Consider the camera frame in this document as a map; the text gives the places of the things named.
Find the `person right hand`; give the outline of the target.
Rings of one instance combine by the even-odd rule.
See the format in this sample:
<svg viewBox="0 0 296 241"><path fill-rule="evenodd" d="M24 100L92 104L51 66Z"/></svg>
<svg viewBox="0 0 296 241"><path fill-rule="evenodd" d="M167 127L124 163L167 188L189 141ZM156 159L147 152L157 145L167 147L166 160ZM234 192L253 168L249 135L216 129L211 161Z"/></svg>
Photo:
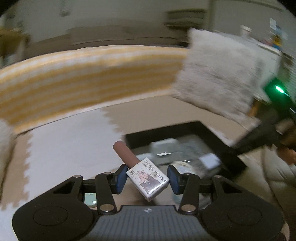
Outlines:
<svg viewBox="0 0 296 241"><path fill-rule="evenodd" d="M288 165L295 165L295 128L286 132L277 148L277 155Z"/></svg>

